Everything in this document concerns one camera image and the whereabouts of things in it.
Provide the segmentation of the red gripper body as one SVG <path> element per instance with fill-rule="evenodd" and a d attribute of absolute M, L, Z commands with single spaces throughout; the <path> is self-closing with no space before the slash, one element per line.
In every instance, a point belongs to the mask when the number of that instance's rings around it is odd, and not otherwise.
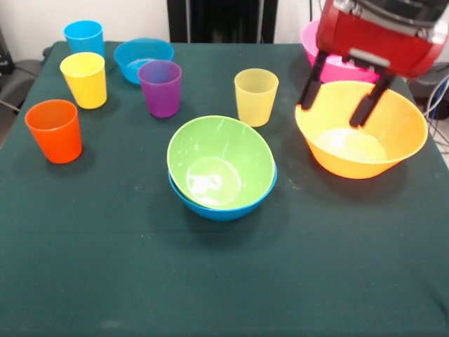
<path fill-rule="evenodd" d="M 418 77 L 448 41 L 447 1 L 326 1 L 316 33 L 320 51 Z"/>

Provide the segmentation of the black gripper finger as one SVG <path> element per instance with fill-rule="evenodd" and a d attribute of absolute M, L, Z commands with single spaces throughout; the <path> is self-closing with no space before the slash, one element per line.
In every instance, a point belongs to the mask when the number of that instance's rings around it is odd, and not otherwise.
<path fill-rule="evenodd" d="M 365 94 L 352 114 L 349 125 L 353 128 L 364 127 L 384 92 L 390 87 L 395 75 L 382 72 L 371 85 L 371 90 Z"/>
<path fill-rule="evenodd" d="M 303 88 L 300 99 L 297 105 L 303 110 L 309 110 L 314 104 L 315 98 L 318 95 L 319 89 L 321 87 L 321 73 L 323 71 L 324 65 L 328 53 L 325 51 L 319 51 L 315 59 L 315 63 L 311 69 L 308 80 Z"/>

